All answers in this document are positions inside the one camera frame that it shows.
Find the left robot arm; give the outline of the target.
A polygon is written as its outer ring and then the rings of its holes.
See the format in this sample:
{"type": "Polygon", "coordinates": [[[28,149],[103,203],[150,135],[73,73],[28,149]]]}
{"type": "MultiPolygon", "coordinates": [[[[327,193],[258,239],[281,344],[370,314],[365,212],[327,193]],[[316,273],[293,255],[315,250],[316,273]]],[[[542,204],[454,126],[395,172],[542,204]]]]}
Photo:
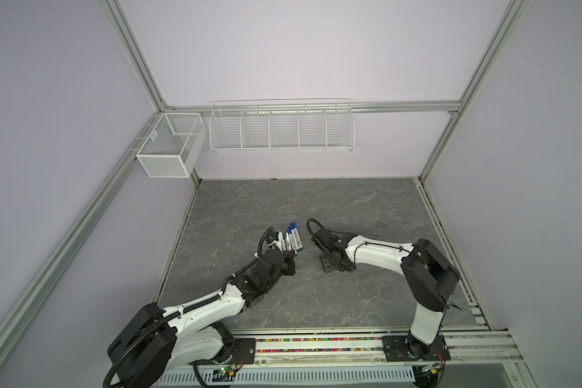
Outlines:
{"type": "Polygon", "coordinates": [[[168,370],[194,361],[226,361],[235,338],[222,320],[261,302],[283,276],[296,273],[295,254],[259,253],[221,289],[174,307],[142,307],[108,346],[104,387],[151,387],[168,370]]]}

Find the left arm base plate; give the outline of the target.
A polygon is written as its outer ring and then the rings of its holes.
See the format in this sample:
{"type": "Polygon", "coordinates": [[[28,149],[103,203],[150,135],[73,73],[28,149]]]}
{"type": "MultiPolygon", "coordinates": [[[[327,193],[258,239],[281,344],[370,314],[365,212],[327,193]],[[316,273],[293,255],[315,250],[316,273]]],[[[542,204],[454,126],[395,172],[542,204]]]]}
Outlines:
{"type": "Polygon", "coordinates": [[[232,344],[225,344],[213,358],[197,361],[198,365],[252,365],[256,356],[255,338],[236,338],[232,344]]]}

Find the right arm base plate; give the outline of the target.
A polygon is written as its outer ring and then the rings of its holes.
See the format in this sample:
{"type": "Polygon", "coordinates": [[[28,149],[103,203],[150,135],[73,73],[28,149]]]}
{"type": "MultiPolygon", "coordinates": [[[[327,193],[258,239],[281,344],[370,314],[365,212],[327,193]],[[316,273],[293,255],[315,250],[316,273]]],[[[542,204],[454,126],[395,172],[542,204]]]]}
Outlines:
{"type": "Polygon", "coordinates": [[[411,334],[383,336],[382,343],[388,362],[451,360],[446,340],[441,333],[437,334],[431,344],[425,344],[411,334]]]}

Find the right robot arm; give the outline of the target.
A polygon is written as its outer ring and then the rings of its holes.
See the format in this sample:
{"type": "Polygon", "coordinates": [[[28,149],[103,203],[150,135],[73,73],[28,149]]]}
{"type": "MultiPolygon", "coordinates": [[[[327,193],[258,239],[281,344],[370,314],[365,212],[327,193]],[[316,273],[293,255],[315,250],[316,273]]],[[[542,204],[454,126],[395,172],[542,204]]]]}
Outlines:
{"type": "Polygon", "coordinates": [[[310,236],[331,269],[352,272],[367,264],[402,275],[416,301],[409,348],[418,352],[434,345],[460,273],[431,241],[388,243],[360,234],[338,235],[323,226],[310,236]]]}

